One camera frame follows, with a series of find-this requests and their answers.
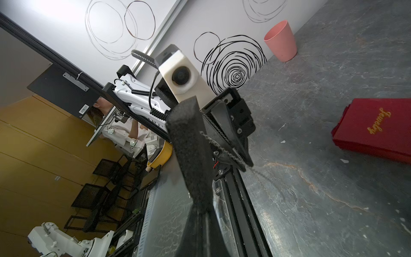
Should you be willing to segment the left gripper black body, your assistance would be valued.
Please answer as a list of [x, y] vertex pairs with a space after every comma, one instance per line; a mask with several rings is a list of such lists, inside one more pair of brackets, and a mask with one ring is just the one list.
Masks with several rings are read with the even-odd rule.
[[250, 109], [238, 91], [227, 88], [201, 109], [205, 131], [200, 134], [210, 143], [221, 163], [245, 172], [253, 167], [248, 136], [256, 129]]

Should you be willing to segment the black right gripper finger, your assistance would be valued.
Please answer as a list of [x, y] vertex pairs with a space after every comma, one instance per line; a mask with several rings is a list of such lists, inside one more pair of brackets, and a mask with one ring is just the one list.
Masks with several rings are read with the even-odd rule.
[[184, 229], [185, 257], [228, 257], [213, 206], [201, 210], [193, 205]]

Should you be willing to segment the red jewelry box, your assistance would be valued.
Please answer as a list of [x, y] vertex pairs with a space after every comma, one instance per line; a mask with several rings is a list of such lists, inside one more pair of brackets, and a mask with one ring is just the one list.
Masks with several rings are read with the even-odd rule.
[[354, 99], [331, 134], [341, 149], [410, 164], [411, 100]]

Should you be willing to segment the spare white robot arm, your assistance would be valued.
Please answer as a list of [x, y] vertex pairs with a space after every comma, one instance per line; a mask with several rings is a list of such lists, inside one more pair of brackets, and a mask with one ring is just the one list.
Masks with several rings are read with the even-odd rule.
[[[133, 231], [107, 232], [102, 238], [77, 241], [52, 222], [35, 227], [28, 239], [42, 257], [124, 257], [133, 247]], [[210, 206], [193, 205], [183, 236], [175, 253], [177, 257], [229, 257], [215, 212]]]

